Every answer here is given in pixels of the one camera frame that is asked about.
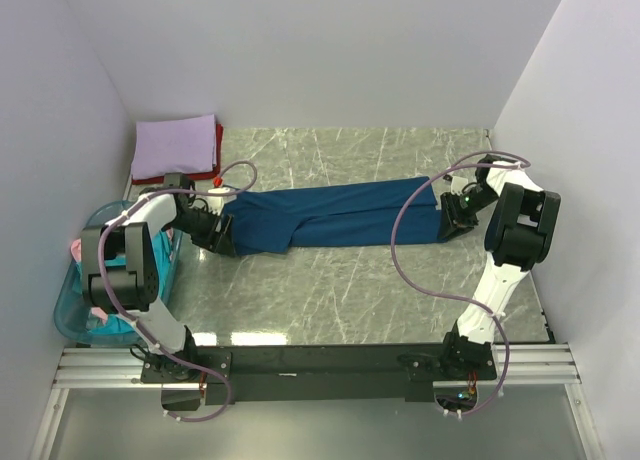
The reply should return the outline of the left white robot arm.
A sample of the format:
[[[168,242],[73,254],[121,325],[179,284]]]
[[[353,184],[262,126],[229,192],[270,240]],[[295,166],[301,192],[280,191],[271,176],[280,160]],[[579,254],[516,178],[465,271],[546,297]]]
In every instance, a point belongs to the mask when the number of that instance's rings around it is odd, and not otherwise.
[[[233,219],[224,207],[236,196],[224,186],[197,192],[185,175],[171,174],[162,189],[140,194],[114,219],[81,233],[85,302],[126,322],[179,382],[197,375],[200,358],[189,328],[162,301],[153,238],[178,230],[202,249],[234,255]]]

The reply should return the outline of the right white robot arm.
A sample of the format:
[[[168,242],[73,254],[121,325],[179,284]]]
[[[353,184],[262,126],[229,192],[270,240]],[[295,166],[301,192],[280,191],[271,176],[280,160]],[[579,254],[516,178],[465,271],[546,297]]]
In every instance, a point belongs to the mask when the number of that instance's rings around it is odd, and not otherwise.
[[[504,311],[519,283],[549,253],[561,196],[533,182],[522,164],[503,152],[485,152],[474,181],[440,196],[442,241],[472,231],[477,213],[494,207],[484,237],[486,263],[473,302],[445,335],[438,357],[440,370],[449,378],[460,379],[493,364],[493,317]]]

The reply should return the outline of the dark blue t shirt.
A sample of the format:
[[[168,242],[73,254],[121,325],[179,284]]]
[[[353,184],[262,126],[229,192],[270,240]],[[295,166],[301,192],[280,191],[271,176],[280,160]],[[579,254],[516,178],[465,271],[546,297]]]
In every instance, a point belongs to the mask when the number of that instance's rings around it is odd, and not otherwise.
[[[244,192],[225,205],[236,253],[285,254],[292,247],[388,245],[396,217],[425,177]]]

